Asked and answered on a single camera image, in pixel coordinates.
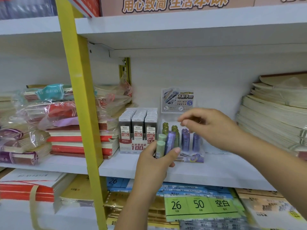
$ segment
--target pink cardboard box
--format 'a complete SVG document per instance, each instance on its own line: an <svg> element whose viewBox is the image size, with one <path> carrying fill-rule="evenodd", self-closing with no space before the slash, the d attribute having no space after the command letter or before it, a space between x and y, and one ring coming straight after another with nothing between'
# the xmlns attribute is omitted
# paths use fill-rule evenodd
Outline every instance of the pink cardboard box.
<svg viewBox="0 0 307 230"><path fill-rule="evenodd" d="M255 0L101 0L102 16L254 6Z"/></svg>
<svg viewBox="0 0 307 230"><path fill-rule="evenodd" d="M255 6L307 3L307 0L255 0Z"/></svg>

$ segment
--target person's left hand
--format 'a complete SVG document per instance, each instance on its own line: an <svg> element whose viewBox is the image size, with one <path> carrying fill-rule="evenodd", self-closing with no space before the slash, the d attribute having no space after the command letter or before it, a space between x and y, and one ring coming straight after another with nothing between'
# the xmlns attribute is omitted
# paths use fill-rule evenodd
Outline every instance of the person's left hand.
<svg viewBox="0 0 307 230"><path fill-rule="evenodd" d="M172 149L165 156L155 159L153 157L157 142L152 142L145 148L138 159L136 165L135 178L132 191L139 195L155 197L161 188L168 167L174 167L174 160L178 157L181 149Z"/></svg>

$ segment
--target hand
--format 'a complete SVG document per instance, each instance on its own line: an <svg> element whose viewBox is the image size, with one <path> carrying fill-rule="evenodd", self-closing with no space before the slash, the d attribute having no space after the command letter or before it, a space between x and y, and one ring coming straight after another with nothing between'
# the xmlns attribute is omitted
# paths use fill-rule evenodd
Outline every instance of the hand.
<svg viewBox="0 0 307 230"><path fill-rule="evenodd" d="M180 153L180 148L172 149L159 159L153 157L157 142L152 142L138 158L132 192L153 199L161 188L168 167L174 167L174 160Z"/></svg>
<svg viewBox="0 0 307 230"><path fill-rule="evenodd" d="M202 136L219 149L237 153L246 139L242 131L227 115L216 109L193 108L178 118L181 126Z"/></svg>

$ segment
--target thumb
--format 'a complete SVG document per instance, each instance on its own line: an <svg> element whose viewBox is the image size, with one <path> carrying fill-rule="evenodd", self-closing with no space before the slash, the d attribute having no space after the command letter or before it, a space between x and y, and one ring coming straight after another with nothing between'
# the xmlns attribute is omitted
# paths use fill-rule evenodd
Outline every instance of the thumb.
<svg viewBox="0 0 307 230"><path fill-rule="evenodd" d="M190 119L185 119L181 122L182 126L185 126L189 129L189 131L192 132L196 132L196 134L198 135L203 135L203 131L205 126L202 124L199 124L193 120Z"/></svg>
<svg viewBox="0 0 307 230"><path fill-rule="evenodd" d="M168 152L164 157L161 158L161 161L165 163L165 166L169 166L174 160L177 159L181 149L179 147L173 148L171 151Z"/></svg>

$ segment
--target white shelf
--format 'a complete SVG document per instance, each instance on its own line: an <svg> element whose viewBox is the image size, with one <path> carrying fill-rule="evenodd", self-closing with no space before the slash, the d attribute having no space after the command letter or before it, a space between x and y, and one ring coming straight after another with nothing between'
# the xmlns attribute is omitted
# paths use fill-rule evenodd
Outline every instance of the white shelf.
<svg viewBox="0 0 307 230"><path fill-rule="evenodd" d="M207 151L218 150L212 146ZM99 167L100 176L134 178L138 155L121 154L105 160ZM205 155L204 163L176 162L167 171L166 182L226 186L246 189L275 190L267 180L237 155Z"/></svg>
<svg viewBox="0 0 307 230"><path fill-rule="evenodd" d="M59 19L54 17L0 20L0 56L65 56Z"/></svg>
<svg viewBox="0 0 307 230"><path fill-rule="evenodd" d="M54 214L51 202L36 202L38 223L43 229L56 230L98 230L95 209L93 207L69 207L62 206ZM23 200L0 200L1 229L33 230L29 201Z"/></svg>
<svg viewBox="0 0 307 230"><path fill-rule="evenodd" d="M306 9L307 4L292 4L75 22L78 34L115 50L300 44L307 43Z"/></svg>
<svg viewBox="0 0 307 230"><path fill-rule="evenodd" d="M0 167L87 174L85 158L50 155L36 166L0 163Z"/></svg>

